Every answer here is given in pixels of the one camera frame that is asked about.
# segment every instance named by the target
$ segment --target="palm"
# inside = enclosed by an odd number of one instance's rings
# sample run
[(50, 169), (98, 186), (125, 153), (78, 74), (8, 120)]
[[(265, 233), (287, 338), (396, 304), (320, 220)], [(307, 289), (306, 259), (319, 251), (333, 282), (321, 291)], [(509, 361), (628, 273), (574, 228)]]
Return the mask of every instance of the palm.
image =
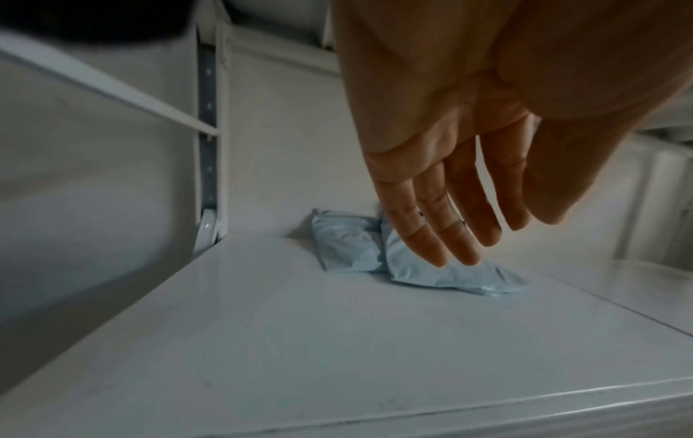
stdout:
[[(510, 228), (526, 226), (528, 209), (559, 222), (628, 130), (691, 76), (683, 4), (634, 1), (614, 14), (610, 1), (335, 0), (359, 142), (404, 242), (439, 266), (445, 247), (479, 260), (468, 229), (498, 242), (477, 136)], [(529, 111), (543, 118), (534, 139)]]

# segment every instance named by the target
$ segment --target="white wall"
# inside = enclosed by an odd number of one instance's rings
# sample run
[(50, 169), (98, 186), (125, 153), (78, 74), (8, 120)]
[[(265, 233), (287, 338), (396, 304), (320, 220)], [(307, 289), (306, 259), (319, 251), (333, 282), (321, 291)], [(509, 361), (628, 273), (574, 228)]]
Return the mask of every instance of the white wall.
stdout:
[[(299, 232), (292, 230), (314, 207), (373, 214), (377, 199), (340, 78), (239, 50), (232, 53), (232, 65), (230, 230), (307, 237), (305, 224)], [(639, 136), (626, 141), (563, 224), (550, 227), (534, 221), (516, 233), (505, 227), (493, 250), (628, 256), (633, 219), (642, 203), (637, 194), (652, 176), (652, 148), (642, 142)], [(478, 165), (496, 206), (480, 155)], [(670, 170), (658, 167), (654, 180), (675, 178)], [(660, 205), (648, 204), (654, 210), (649, 217), (661, 218), (665, 186), (650, 190)], [(651, 237), (658, 233), (644, 222), (638, 227)], [(651, 239), (639, 239), (633, 253), (646, 258), (652, 244)]]
[[(68, 51), (192, 112), (194, 41)], [(7, 380), (49, 358), (41, 346), (59, 352), (189, 261), (194, 134), (6, 59), (0, 114)]]

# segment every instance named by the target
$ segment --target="hand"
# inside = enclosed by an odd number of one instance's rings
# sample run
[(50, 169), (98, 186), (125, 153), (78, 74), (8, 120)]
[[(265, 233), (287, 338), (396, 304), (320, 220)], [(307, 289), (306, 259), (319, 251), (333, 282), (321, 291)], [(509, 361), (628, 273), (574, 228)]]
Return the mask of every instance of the hand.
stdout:
[(476, 264), (476, 241), (501, 238), (477, 137), (508, 226), (525, 227), (530, 213), (557, 224), (627, 133), (692, 76), (688, 1), (333, 0), (332, 12), (378, 198), (436, 266), (445, 247)]

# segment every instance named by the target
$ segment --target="finger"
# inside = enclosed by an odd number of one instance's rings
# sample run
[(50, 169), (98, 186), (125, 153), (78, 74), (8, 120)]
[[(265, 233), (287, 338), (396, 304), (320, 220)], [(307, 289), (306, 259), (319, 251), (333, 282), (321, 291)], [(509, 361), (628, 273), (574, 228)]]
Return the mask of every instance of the finger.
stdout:
[(374, 182), (383, 211), (404, 244), (434, 266), (448, 263), (448, 253), (440, 239), (419, 214), (411, 180), (400, 183)]
[(414, 178), (414, 192), (428, 224), (449, 251), (463, 265), (476, 265), (481, 260), (479, 249), (450, 203), (442, 162)]
[(479, 243), (497, 244), (502, 232), (476, 171), (475, 139), (459, 144), (445, 159), (445, 179), (450, 196)]
[(533, 116), (479, 137), (484, 163), (496, 188), (498, 207), (513, 231), (527, 226), (530, 214), (522, 198), (522, 175), (532, 139)]
[(592, 186), (630, 125), (608, 118), (542, 119), (523, 176), (523, 198), (532, 215), (546, 224), (562, 222)]

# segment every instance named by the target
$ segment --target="light blue package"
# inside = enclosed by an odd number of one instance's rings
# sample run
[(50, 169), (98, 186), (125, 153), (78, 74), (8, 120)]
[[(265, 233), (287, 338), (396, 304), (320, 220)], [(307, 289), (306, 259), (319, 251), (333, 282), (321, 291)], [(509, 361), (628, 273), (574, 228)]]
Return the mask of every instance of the light blue package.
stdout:
[(325, 271), (387, 272), (380, 219), (314, 210), (311, 228)]
[(511, 294), (527, 287), (516, 273), (482, 260), (476, 266), (464, 266), (451, 258), (444, 268), (436, 268), (406, 247), (390, 222), (381, 224), (385, 258), (390, 279), (417, 286), (457, 289), (478, 295)]

